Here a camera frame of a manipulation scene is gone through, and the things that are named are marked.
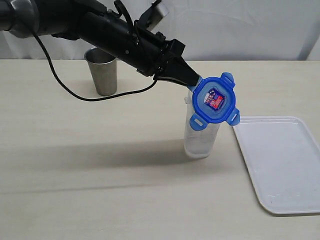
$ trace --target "wire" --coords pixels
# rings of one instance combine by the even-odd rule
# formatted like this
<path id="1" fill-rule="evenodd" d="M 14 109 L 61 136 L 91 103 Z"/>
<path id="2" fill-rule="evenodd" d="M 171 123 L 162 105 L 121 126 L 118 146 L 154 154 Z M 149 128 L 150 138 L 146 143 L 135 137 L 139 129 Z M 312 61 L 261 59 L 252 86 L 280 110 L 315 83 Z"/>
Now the wire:
<path id="1" fill-rule="evenodd" d="M 140 90 L 135 90 L 135 91 L 128 91 L 128 92 L 123 92 L 123 93 L 119 93 L 119 94 L 116 94 L 116 95 L 112 95 L 112 96 L 106 96 L 106 97 L 101 97 L 101 98 L 85 98 L 85 97 L 82 97 L 82 96 L 79 96 L 77 95 L 76 93 L 74 93 L 72 90 L 70 90 L 59 78 L 56 70 L 55 70 L 55 67 L 52 63 L 52 60 L 51 60 L 51 57 L 45 47 L 45 45 L 43 44 L 43 42 L 41 41 L 41 39 L 39 38 L 39 36 L 36 34 L 36 32 L 32 29 L 32 27 L 30 27 L 28 24 L 25 23 L 24 20 L 22 19 L 18 19 L 21 24 L 23 24 L 29 31 L 30 33 L 33 35 L 33 37 L 35 38 L 35 40 L 38 42 L 38 44 L 40 45 L 42 51 L 44 52 L 44 55 L 49 63 L 49 66 L 50 66 L 50 69 L 51 69 L 51 72 L 54 76 L 54 78 L 56 79 L 56 81 L 61 85 L 61 87 L 63 87 L 69 94 L 71 94 L 72 96 L 74 96 L 75 98 L 81 100 L 81 101 L 85 101 L 85 102 L 100 102 L 100 101 L 105 101 L 105 100 L 110 100 L 110 99 L 115 99 L 115 98 L 118 98 L 118 97 L 122 97 L 122 96 L 126 96 L 126 95 L 133 95 L 133 94 L 140 94 L 140 93 L 143 93 L 143 92 L 146 92 L 148 90 L 150 90 L 151 88 L 153 88 L 156 83 L 157 83 L 157 80 L 154 80 L 153 83 L 146 87 L 146 88 L 143 88 L 143 89 L 140 89 Z"/>

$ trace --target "clear plastic container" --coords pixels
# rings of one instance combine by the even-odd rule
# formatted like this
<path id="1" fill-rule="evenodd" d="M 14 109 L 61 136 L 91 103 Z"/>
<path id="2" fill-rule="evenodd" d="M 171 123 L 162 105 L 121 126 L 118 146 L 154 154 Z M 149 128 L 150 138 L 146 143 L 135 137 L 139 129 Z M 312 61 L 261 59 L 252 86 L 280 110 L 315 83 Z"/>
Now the clear plastic container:
<path id="1" fill-rule="evenodd" d="M 195 131 L 191 128 L 190 118 L 195 113 L 192 105 L 192 94 L 191 91 L 188 91 L 188 97 L 185 98 L 187 113 L 184 131 L 184 150 L 192 159 L 203 159 L 208 157 L 212 152 L 220 123 L 208 124 L 202 131 Z"/>

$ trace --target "white table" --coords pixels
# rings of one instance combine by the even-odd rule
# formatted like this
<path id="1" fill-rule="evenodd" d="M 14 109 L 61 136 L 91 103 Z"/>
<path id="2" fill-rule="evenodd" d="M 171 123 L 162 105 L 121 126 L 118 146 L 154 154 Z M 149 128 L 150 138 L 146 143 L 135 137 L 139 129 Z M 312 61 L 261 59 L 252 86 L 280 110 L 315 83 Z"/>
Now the white table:
<path id="1" fill-rule="evenodd" d="M 97 97 L 84 61 L 54 62 Z M 320 142 L 320 62 L 190 62 L 231 72 L 243 116 L 303 119 Z M 320 240 L 320 216 L 274 217 L 258 204 L 233 130 L 213 154 L 184 155 L 184 87 L 88 103 L 44 60 L 0 60 L 1 240 Z M 119 91 L 151 79 L 119 63 Z"/>

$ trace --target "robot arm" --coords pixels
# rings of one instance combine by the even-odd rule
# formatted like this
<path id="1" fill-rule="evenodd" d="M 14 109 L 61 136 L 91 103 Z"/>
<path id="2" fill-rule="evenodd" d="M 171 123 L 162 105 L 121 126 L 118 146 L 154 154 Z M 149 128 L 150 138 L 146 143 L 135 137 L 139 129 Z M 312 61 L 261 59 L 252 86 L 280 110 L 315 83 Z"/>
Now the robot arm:
<path id="1" fill-rule="evenodd" d="M 114 4 L 118 12 L 96 0 L 0 0 L 0 31 L 31 37 L 25 23 L 38 36 L 83 39 L 154 80 L 197 85 L 200 76 L 182 58 L 185 45 L 151 32 L 168 14 L 162 0 L 156 0 L 135 21 L 121 0 Z"/>

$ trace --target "sticker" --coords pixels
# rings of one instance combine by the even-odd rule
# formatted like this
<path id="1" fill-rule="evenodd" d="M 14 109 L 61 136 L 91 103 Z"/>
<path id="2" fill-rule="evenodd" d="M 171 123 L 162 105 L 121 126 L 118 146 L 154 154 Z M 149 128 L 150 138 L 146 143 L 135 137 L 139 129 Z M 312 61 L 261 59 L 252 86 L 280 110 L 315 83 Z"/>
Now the sticker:
<path id="1" fill-rule="evenodd" d="M 218 111 L 225 102 L 225 97 L 215 88 L 212 88 L 204 98 L 204 103 L 215 111 Z"/>

